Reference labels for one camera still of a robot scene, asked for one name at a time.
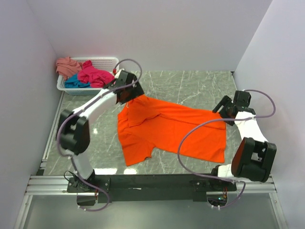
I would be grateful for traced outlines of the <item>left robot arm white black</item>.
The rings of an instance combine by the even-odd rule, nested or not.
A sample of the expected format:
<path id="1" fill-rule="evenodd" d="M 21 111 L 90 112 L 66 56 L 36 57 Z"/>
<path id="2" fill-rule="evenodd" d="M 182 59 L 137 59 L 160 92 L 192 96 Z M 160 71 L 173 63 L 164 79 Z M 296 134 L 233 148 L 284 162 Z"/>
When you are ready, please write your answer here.
<path id="1" fill-rule="evenodd" d="M 95 172 L 86 156 L 91 141 L 90 125 L 109 108 L 143 95 L 139 79 L 140 76 L 119 70 L 92 99 L 72 111 L 64 110 L 60 115 L 57 149 L 62 157 L 71 160 L 74 173 L 79 178 L 78 186 L 85 192 L 95 187 Z"/>

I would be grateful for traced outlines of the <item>orange t shirt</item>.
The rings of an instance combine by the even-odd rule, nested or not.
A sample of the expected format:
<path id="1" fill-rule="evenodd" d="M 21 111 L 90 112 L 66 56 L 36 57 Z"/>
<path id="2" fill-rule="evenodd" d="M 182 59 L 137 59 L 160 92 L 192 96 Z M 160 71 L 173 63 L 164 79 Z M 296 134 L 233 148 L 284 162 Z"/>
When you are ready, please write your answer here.
<path id="1" fill-rule="evenodd" d="M 226 125 L 220 115 L 146 95 L 118 114 L 118 139 L 127 166 L 152 156 L 154 148 L 200 160 L 224 163 Z"/>

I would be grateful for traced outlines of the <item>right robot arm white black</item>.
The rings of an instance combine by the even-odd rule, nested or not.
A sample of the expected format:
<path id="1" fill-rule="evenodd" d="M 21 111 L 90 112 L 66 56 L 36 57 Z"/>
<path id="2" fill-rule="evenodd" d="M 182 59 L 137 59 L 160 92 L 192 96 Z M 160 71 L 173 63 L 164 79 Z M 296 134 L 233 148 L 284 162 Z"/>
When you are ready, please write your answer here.
<path id="1" fill-rule="evenodd" d="M 226 95 L 213 109 L 213 113 L 219 113 L 228 125 L 235 125 L 241 137 L 231 164 L 212 169 L 209 185 L 214 190 L 222 189 L 225 179 L 246 178 L 263 183 L 269 178 L 277 147 L 260 130 L 257 123 L 259 116 L 250 108 L 250 92 L 236 91 L 233 99 Z"/>

